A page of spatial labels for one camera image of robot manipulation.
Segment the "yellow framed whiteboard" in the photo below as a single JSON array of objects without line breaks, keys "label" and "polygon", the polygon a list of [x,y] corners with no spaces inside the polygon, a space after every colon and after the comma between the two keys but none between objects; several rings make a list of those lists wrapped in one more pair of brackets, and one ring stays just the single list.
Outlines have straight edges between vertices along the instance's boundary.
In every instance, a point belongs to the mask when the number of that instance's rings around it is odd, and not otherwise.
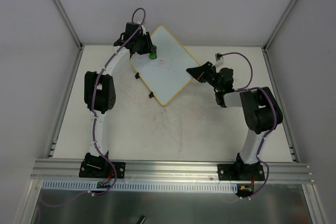
[{"label": "yellow framed whiteboard", "polygon": [[192,81],[186,70],[201,64],[165,26],[159,26],[151,39],[156,58],[135,55],[131,65],[158,103],[166,106]]}]

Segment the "green whiteboard eraser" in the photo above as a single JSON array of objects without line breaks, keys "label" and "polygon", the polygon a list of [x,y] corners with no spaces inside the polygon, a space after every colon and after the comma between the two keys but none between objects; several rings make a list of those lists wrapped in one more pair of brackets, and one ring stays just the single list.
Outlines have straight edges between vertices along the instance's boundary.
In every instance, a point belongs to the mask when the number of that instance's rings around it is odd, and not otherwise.
[{"label": "green whiteboard eraser", "polygon": [[157,58],[157,54],[156,54],[156,52],[151,52],[151,53],[149,54],[149,59],[154,60],[154,59],[156,59],[156,58]]}]

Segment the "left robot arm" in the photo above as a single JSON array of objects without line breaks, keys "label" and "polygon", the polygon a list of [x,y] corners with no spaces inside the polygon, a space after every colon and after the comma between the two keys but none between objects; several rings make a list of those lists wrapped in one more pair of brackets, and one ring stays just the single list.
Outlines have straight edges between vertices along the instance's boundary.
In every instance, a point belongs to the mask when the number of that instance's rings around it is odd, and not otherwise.
[{"label": "left robot arm", "polygon": [[116,91],[112,74],[123,60],[134,54],[156,55],[149,32],[142,23],[128,22],[125,31],[113,44],[112,56],[96,71],[88,71],[84,80],[84,102],[91,113],[92,132],[88,152],[81,162],[82,178],[115,177],[108,162],[108,115],[116,103]]}]

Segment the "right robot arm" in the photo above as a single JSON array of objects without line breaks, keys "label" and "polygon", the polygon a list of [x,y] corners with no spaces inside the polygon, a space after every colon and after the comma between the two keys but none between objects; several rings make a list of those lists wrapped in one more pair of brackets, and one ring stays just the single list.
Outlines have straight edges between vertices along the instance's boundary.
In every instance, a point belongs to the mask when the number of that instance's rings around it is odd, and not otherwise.
[{"label": "right robot arm", "polygon": [[268,87],[235,91],[233,69],[219,72],[207,62],[200,67],[186,70],[200,83],[214,88],[216,103],[222,108],[242,108],[248,127],[244,146],[230,165],[217,165],[218,179],[236,181],[264,181],[265,174],[259,155],[265,138],[283,121],[283,114]]}]

